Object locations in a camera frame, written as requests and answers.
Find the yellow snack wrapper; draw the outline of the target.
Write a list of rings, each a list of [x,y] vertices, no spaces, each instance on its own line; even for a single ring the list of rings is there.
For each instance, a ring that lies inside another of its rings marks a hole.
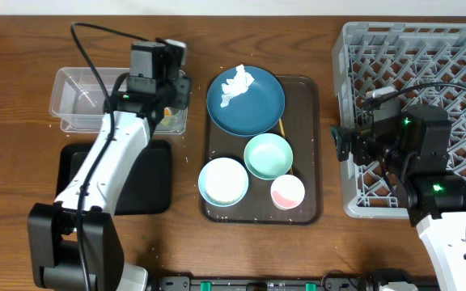
[[[171,126],[173,123],[173,118],[176,114],[174,113],[173,108],[164,109],[164,118],[161,120],[163,126]]]

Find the white tissue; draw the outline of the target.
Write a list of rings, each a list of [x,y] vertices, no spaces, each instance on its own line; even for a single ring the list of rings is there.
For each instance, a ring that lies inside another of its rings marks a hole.
[[[222,102],[220,107],[227,107],[234,97],[246,93],[249,87],[254,83],[255,78],[246,71],[244,65],[235,67],[235,76],[228,78],[222,85]]]

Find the pink and white cup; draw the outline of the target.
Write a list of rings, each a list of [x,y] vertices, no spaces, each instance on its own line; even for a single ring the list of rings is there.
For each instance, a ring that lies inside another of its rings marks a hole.
[[[278,209],[294,209],[303,202],[305,187],[303,182],[296,176],[281,175],[272,182],[270,195]]]

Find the mint green bowl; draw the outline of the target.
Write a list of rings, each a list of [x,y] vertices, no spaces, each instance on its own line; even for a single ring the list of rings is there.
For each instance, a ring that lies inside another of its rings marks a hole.
[[[247,169],[257,178],[273,180],[290,171],[294,154],[283,137],[263,133],[253,137],[244,148]]]

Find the light blue rice bowl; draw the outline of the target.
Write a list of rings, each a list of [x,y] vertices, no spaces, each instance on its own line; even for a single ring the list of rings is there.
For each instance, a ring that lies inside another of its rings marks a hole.
[[[230,207],[246,195],[248,173],[233,158],[216,158],[201,169],[197,184],[206,202],[217,207]]]

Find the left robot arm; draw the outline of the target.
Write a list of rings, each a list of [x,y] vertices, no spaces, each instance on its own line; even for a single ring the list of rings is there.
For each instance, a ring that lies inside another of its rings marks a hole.
[[[129,72],[105,90],[100,132],[82,166],[50,204],[28,214],[32,276],[53,290],[144,290],[148,272],[125,262],[113,218],[138,155],[165,108],[189,105],[191,79],[180,75],[185,43],[156,39],[131,46]]]

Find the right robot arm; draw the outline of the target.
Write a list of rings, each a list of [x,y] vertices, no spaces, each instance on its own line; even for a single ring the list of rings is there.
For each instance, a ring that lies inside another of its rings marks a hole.
[[[451,121],[434,105],[400,108],[407,89],[375,96],[363,104],[368,129],[330,128],[340,162],[379,162],[396,177],[396,195],[405,205],[434,266],[441,290],[466,290],[466,181],[447,169]]]

